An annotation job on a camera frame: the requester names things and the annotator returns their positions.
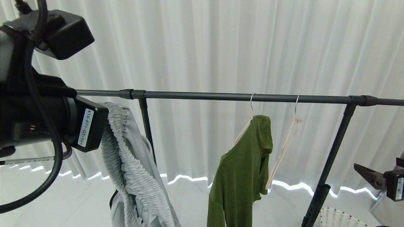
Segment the black adjustable leg tube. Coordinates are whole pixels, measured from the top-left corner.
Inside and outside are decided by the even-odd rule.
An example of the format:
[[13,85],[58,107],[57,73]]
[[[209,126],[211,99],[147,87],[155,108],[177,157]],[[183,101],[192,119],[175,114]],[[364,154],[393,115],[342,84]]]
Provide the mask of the black adjustable leg tube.
[[303,218],[302,227],[313,227],[314,222],[316,221],[317,216],[320,213],[320,210],[325,202],[327,194],[330,191],[330,186],[326,185],[325,182],[328,174],[330,173],[335,157],[337,156],[338,149],[341,145],[342,139],[344,138],[345,132],[347,131],[349,122],[355,111],[355,107],[356,105],[348,104],[345,108],[344,116],[342,118],[341,124],[339,125],[334,143],[332,144],[330,154],[328,155],[323,172],[321,173],[313,198],[306,212],[306,216]]
[[139,98],[139,106],[140,110],[142,111],[142,118],[143,118],[143,125],[145,127],[146,138],[149,140],[151,145],[151,150],[153,151],[153,159],[154,163],[157,165],[156,162],[156,154],[154,153],[154,145],[153,145],[153,138],[152,138],[152,129],[150,128],[150,119],[149,119],[149,112],[147,111],[147,101],[146,98]]

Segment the clothing rack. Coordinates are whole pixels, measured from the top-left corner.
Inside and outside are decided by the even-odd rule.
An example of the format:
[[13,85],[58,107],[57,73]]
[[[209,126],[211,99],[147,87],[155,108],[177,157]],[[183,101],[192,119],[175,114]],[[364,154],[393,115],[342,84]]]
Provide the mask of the clothing rack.
[[[143,124],[145,127],[146,138],[150,141],[154,162],[156,156],[154,153],[152,131],[150,128],[149,114],[147,111],[146,99],[194,99],[194,100],[223,100],[223,101],[258,101],[258,102],[284,102],[295,103],[297,95],[265,95],[265,94],[236,94],[236,93],[208,93],[208,92],[164,92],[164,91],[146,91],[146,90],[77,90],[81,96],[103,96],[103,97],[121,97],[124,99],[138,99],[142,112]],[[331,189],[326,184],[328,174],[338,153],[338,149],[344,138],[348,124],[357,106],[374,105],[395,105],[404,106],[403,99],[380,99],[368,95],[360,96],[317,96],[317,95],[299,95],[299,103],[333,103],[346,104],[345,112],[339,125],[337,134],[332,144],[327,161],[321,173],[313,198],[307,209],[306,215],[302,221],[302,227],[313,227],[325,199]]]

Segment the tiled floor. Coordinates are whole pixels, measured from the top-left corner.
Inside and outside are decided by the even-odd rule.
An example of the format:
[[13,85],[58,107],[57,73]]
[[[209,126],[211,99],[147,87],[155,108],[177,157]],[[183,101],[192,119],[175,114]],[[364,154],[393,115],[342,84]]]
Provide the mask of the tiled floor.
[[[26,195],[46,176],[43,170],[31,172],[30,169],[1,167],[1,203]],[[166,188],[183,227],[206,226],[209,190],[205,181],[179,179]],[[2,214],[0,226],[111,227],[108,203],[113,192],[114,186],[109,179],[96,177],[83,181],[73,179],[71,174],[58,177],[54,185],[31,204]],[[254,203],[253,226],[298,227],[310,200],[311,196],[305,189],[288,191],[275,185],[268,195]],[[341,191],[338,198],[328,196],[325,206],[346,211],[369,226],[376,226],[378,222],[369,213],[373,204],[367,193]]]

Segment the gray garment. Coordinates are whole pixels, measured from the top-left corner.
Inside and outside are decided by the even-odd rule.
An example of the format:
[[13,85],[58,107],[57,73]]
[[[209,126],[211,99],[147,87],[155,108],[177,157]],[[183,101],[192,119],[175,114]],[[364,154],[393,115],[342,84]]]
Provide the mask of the gray garment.
[[[112,144],[110,141],[106,143],[104,137],[108,137],[108,130],[104,132],[104,162],[107,169],[110,169],[108,166],[115,168],[117,165],[116,160],[111,160],[111,156],[115,159],[119,156],[122,161],[122,169],[118,168],[121,173],[115,171],[114,176],[110,173],[110,178],[119,192],[113,198],[111,206],[114,227],[123,227],[124,222],[125,226],[137,226],[133,225],[136,222],[133,219],[141,222],[143,220],[142,224],[147,227],[180,227],[154,164],[150,143],[141,135],[130,109],[121,104],[103,105],[109,109],[108,120],[118,141],[118,144]],[[119,152],[119,155],[112,155],[114,151]]]

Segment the curtain fold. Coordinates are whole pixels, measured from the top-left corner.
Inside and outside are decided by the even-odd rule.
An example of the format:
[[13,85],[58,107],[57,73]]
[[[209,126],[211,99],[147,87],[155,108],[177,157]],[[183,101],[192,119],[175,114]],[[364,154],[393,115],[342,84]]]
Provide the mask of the curtain fold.
[[[34,1],[28,1],[35,8]],[[17,17],[1,0],[0,19]],[[76,89],[237,92],[301,95],[372,95],[404,99],[404,2],[344,1],[81,1],[52,0],[48,8],[81,15],[95,42],[58,61],[35,53],[38,72]],[[136,100],[88,97],[129,106],[140,129]],[[208,177],[250,117],[248,102],[148,99],[161,173]],[[280,153],[294,103],[254,102],[254,114],[271,118]],[[313,189],[345,106],[298,103],[296,134],[275,175]],[[327,183],[370,186],[353,163],[383,172],[404,150],[404,108],[358,107]],[[17,148],[13,158],[48,156],[50,143]],[[31,168],[51,163],[32,164]],[[75,151],[62,171],[106,175],[99,150]]]

